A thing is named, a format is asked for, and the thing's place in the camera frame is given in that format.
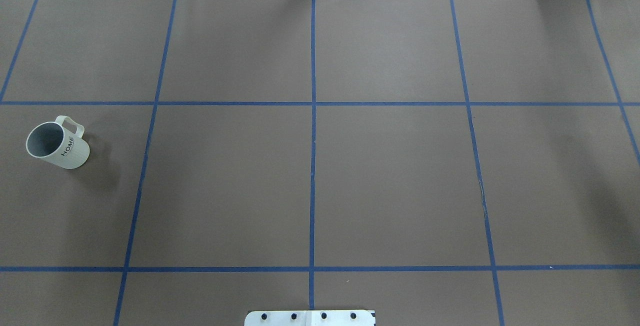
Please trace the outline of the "white ribbed mug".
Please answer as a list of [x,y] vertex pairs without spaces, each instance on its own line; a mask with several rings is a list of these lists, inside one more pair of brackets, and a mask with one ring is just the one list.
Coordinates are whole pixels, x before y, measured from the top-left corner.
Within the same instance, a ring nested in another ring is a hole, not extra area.
[[36,159],[66,170],[81,167],[90,156],[90,146],[83,139],[85,127],[70,116],[37,125],[25,141],[27,153]]

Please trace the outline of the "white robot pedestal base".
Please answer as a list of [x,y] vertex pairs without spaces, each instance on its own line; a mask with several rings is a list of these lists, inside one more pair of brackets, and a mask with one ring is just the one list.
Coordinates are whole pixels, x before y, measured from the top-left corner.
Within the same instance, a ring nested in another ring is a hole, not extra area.
[[374,310],[256,310],[247,313],[245,326],[375,326]]

